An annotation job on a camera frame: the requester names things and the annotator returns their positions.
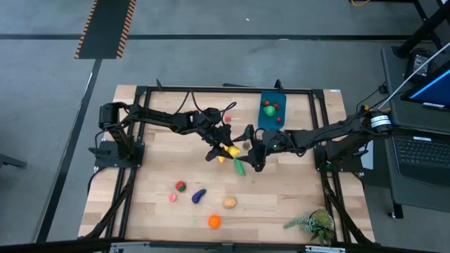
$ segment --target artificial plant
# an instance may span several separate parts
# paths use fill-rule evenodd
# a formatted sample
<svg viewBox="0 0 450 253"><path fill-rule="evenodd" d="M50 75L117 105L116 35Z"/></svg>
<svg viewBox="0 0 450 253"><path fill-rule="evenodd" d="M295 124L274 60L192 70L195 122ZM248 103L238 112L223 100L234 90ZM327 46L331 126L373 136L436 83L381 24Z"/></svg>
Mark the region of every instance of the artificial plant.
<svg viewBox="0 0 450 253"><path fill-rule="evenodd" d="M308 217L298 217L284 225L284 229L301 225L304 231L312 232L311 240L318 239L323 246L325 242L331 246L331 238L335 235L334 220L327 210L319 209Z"/></svg>

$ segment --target toy orange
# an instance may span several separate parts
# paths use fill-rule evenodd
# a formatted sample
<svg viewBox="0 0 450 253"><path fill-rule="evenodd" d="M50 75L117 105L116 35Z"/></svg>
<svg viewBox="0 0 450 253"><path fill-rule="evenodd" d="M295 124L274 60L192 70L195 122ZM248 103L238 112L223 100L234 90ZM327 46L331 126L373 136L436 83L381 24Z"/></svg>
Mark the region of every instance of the toy orange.
<svg viewBox="0 0 450 253"><path fill-rule="evenodd" d="M208 219L208 225L210 225L211 228L218 228L220 227L220 216L213 214Z"/></svg>

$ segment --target red toy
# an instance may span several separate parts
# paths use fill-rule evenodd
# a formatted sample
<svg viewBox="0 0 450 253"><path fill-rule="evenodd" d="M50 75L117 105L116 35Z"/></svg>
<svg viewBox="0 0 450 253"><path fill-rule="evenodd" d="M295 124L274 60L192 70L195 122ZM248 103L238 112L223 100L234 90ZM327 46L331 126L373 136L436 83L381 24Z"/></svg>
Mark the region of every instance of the red toy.
<svg viewBox="0 0 450 253"><path fill-rule="evenodd" d="M178 181L178 183L176 183L175 188L182 192L186 189L186 183L184 183L183 181Z"/></svg>

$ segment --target wooden table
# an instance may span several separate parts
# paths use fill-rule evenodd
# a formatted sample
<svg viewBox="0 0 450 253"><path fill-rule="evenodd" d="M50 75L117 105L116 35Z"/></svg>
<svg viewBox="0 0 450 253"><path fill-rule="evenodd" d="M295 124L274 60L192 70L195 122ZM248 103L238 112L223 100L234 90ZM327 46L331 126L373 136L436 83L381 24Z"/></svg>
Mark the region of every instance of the wooden table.
<svg viewBox="0 0 450 253"><path fill-rule="evenodd" d="M133 103L136 86L118 86L114 101ZM330 124L346 116L338 90L324 90ZM150 108L174 112L185 92L153 91ZM309 100L306 95L287 94L284 129L312 129ZM195 93L201 108L225 108L232 101L237 106L231 116L232 138L241 135L247 124L257 126L260 94L258 93ZM321 115L316 100L318 115ZM195 110L189 96L183 111ZM240 176L233 161L206 162L210 147L197 134L180 136L169 129L147 124L143 164L136 175L126 239L190 242L265 242L310 243L311 234L299 228L283 229L283 224L297 216L308 216L325 208L319 173L315 170L313 152L304 157L282 153L270 155L260 173L244 164L247 176ZM79 235L91 231L108 210L113 198L117 168L107 168L92 181ZM169 201L177 181L185 181L187 189L177 193L176 202ZM364 235L373 240L361 182L350 173L340 173L345 207ZM192 194L205 188L207 193L199 204L191 202ZM225 197L235 197L234 209L222 206ZM211 229L207 219L221 216L219 229ZM113 235L117 235L121 210L117 213ZM340 222L336 218L338 240L342 240Z"/></svg>

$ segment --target pink toy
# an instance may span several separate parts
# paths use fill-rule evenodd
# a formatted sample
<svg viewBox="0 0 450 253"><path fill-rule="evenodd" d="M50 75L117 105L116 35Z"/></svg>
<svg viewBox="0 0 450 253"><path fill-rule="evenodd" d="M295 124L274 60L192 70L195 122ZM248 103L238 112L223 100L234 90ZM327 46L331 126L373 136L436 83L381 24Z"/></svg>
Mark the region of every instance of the pink toy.
<svg viewBox="0 0 450 253"><path fill-rule="evenodd" d="M169 201L170 202L175 202L176 200L176 194L175 193L170 193L169 195Z"/></svg>

